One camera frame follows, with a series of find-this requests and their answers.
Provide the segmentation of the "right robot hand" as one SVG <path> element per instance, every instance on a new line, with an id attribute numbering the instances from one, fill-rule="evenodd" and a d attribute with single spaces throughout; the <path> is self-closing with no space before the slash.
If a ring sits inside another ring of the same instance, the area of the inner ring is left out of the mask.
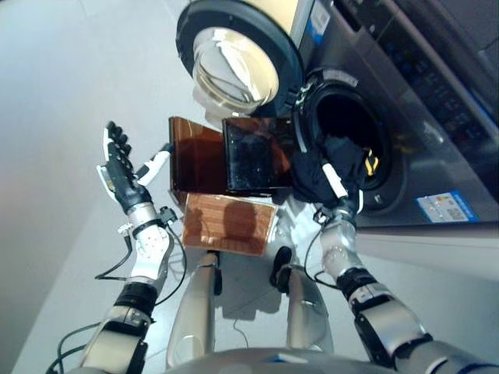
<path id="1" fill-rule="evenodd" d="M 343 186 L 342 184 L 342 179 L 338 176 L 336 170 L 333 168 L 333 166 L 324 161 L 322 163 L 321 169 L 328 181 L 329 186 L 331 187 L 332 191 L 336 195 L 337 198 L 347 198 L 349 196 L 347 189 Z M 360 214 L 363 211 L 364 207 L 364 194 L 363 190 L 360 189 L 358 191 L 358 197 L 356 199 L 357 202 L 357 214 Z"/>

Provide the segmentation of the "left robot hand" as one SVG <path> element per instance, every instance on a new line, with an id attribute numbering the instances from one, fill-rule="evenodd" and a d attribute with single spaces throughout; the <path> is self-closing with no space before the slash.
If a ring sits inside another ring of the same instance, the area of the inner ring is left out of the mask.
<path id="1" fill-rule="evenodd" d="M 125 214 L 137 204 L 151 203 L 147 186 L 155 179 L 171 156 L 174 146 L 165 143 L 137 170 L 129 159 L 132 147 L 122 127 L 109 122 L 103 131 L 104 164 L 96 167 L 106 193 Z"/>

